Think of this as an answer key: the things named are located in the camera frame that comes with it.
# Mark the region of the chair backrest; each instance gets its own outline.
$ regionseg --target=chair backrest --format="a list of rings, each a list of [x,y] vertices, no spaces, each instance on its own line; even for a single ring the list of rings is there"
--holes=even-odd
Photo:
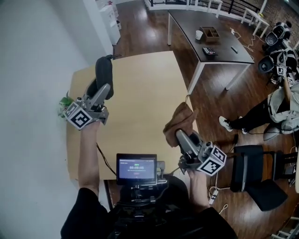
[[[248,157],[246,186],[260,183],[263,177],[263,147],[261,145],[245,145],[235,147],[235,153],[246,154]],[[244,172],[243,155],[234,156],[233,175],[230,189],[239,192],[242,189]]]

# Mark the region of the white cup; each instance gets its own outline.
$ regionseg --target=white cup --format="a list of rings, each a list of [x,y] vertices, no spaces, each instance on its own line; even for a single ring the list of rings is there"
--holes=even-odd
[[[195,38],[199,40],[199,39],[201,38],[202,35],[203,35],[203,32],[197,30],[197,31],[196,31],[196,36],[195,36]]]

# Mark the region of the brick wall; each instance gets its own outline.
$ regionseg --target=brick wall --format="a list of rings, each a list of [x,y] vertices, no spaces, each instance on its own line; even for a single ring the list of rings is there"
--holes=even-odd
[[[248,3],[250,3],[250,4],[252,4],[252,5],[254,5],[254,6],[256,6],[256,7],[258,7],[258,8],[261,8],[261,6],[262,6],[262,4],[263,4],[263,0],[247,0],[247,2]],[[240,13],[240,12],[238,12],[238,11],[235,11],[235,10],[233,10],[232,9],[232,13],[237,13],[237,14],[241,14],[241,15],[243,15],[243,13],[244,13],[244,8],[249,8],[249,9],[251,9],[251,10],[254,10],[255,11],[255,8],[254,7],[252,7],[252,6],[250,6],[250,5],[248,5],[248,4],[246,4],[245,2],[242,2],[242,1],[240,1],[240,0],[235,0],[235,3],[240,3],[240,4],[242,4],[242,5],[240,5],[240,4],[235,4],[235,7],[234,7],[234,9],[236,9],[236,10],[239,10],[239,11],[242,11],[242,13]]]
[[[263,11],[265,20],[271,27],[278,21],[290,21],[291,28],[291,46],[294,47],[299,40],[299,14],[282,0],[269,0]]]

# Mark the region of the black pants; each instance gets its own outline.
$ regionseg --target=black pants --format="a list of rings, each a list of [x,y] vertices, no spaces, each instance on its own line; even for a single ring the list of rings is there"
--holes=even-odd
[[[229,125],[233,129],[243,129],[248,132],[261,125],[271,123],[268,110],[268,99],[253,107],[243,118],[231,121]]]

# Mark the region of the dark gray table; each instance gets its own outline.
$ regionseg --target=dark gray table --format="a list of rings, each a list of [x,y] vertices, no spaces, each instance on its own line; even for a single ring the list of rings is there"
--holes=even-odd
[[[251,64],[254,64],[251,56],[239,40],[237,40],[237,38],[221,24],[220,20],[216,18],[214,14],[192,10],[169,10],[168,12],[168,45],[171,45],[172,25],[173,22],[175,22],[186,36],[199,59],[191,83],[188,87],[189,94],[192,93],[206,64],[244,65],[244,68],[242,68],[225,87],[227,90],[241,77]],[[195,32],[196,30],[199,30],[199,27],[214,27],[220,36],[219,42],[205,43],[202,40],[195,39]],[[238,53],[235,53],[231,49],[232,46],[237,49]],[[212,48],[218,55],[205,55],[202,50],[203,47]]]

